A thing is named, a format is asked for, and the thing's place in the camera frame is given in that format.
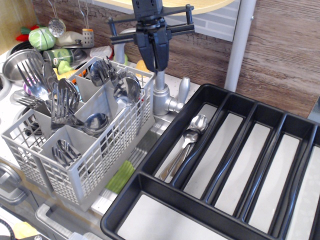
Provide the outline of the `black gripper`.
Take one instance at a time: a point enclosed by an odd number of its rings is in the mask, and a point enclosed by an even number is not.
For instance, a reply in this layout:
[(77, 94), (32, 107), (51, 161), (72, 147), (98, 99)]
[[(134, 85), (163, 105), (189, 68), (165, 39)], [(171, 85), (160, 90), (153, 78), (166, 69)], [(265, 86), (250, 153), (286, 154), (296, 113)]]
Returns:
[[(117, 45), (134, 42), (148, 70), (153, 73), (164, 71), (169, 61), (170, 38), (195, 31), (192, 18), (194, 6), (186, 4), (185, 6), (166, 7), (163, 6), (161, 0), (133, 0), (132, 6), (134, 13), (108, 19), (111, 43)], [(186, 23), (167, 25), (165, 17), (179, 13), (185, 14)], [(115, 24), (125, 22), (136, 22), (136, 32), (117, 33)], [(152, 33), (153, 46), (149, 40)]]

